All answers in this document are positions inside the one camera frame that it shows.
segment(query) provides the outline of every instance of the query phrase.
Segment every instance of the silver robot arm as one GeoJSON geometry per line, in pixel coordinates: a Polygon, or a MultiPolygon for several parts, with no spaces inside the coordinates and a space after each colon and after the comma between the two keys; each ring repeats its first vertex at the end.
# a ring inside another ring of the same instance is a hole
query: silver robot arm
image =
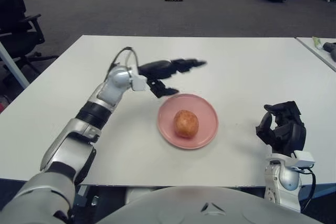
{"type": "MultiPolygon", "coordinates": [[[[132,48],[126,47],[120,53],[132,48]]],[[[141,91],[146,84],[156,97],[178,90],[166,88],[159,79],[187,72],[206,62],[189,60],[157,61],[131,68],[112,62],[105,81],[100,84],[44,154],[40,173],[31,178],[0,212],[0,223],[64,223],[70,220],[75,185],[81,183],[95,158],[93,144],[127,89],[141,91]]]]}

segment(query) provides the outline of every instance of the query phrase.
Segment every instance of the gray carpet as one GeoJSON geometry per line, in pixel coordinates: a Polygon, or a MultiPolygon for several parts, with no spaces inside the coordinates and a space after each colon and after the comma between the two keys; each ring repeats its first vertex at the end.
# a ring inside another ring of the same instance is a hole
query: gray carpet
{"type": "MultiPolygon", "coordinates": [[[[336,37],[336,3],[322,0],[25,0],[41,13],[46,42],[36,49],[60,55],[81,35],[182,37],[336,37]]],[[[52,61],[34,63],[40,70],[52,61]]],[[[37,75],[28,67],[24,75],[37,75]]],[[[6,72],[0,68],[0,79],[6,72]]],[[[0,94],[14,99],[15,80],[0,94]]]]}

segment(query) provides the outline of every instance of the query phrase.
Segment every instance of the floor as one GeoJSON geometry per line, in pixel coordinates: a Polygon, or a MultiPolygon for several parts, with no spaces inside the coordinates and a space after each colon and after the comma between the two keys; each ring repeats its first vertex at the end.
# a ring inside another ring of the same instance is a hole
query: floor
{"type": "MultiPolygon", "coordinates": [[[[287,0],[272,3],[268,0],[25,0],[27,15],[41,13],[39,23],[46,42],[36,47],[43,55],[62,54],[81,35],[120,36],[181,36],[181,37],[336,37],[336,3],[322,0],[287,0]]],[[[46,69],[51,61],[35,63],[46,69]]],[[[37,75],[28,67],[23,73],[29,81],[37,75]]],[[[6,75],[0,68],[0,79],[6,75]]],[[[22,91],[12,80],[0,94],[14,99],[22,91]]],[[[0,209],[21,187],[19,182],[0,180],[0,209]]],[[[96,188],[95,193],[106,188],[96,188]]],[[[106,196],[107,202],[118,195],[122,206],[124,188],[106,196]]],[[[324,196],[311,202],[307,215],[323,223],[333,223],[336,216],[331,206],[335,195],[324,196]]],[[[76,208],[84,214],[78,223],[92,223],[98,209],[76,208]]]]}

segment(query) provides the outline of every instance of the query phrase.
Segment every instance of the table leg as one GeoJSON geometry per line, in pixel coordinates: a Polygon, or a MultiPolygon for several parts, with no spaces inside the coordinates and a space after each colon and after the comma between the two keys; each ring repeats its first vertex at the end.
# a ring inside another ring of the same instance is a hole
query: table leg
{"type": "Polygon", "coordinates": [[[25,89],[29,86],[29,82],[27,81],[26,77],[22,74],[20,69],[17,67],[13,59],[10,57],[4,46],[0,42],[0,57],[8,66],[10,72],[14,75],[16,80],[20,83],[20,85],[25,89]]]}

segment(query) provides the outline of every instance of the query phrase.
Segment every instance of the chair leg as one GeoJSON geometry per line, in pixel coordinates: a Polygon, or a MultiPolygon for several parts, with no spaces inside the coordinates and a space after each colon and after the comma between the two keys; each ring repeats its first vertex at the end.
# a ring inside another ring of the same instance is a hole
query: chair leg
{"type": "Polygon", "coordinates": [[[28,66],[30,66],[31,69],[33,69],[36,73],[41,74],[41,71],[38,70],[38,69],[37,69],[33,64],[31,64],[29,61],[27,61],[26,64],[27,64],[28,66]]]}
{"type": "Polygon", "coordinates": [[[52,56],[40,56],[40,57],[27,57],[28,61],[34,62],[34,61],[42,61],[42,60],[50,60],[50,59],[57,59],[57,55],[52,56]]]}

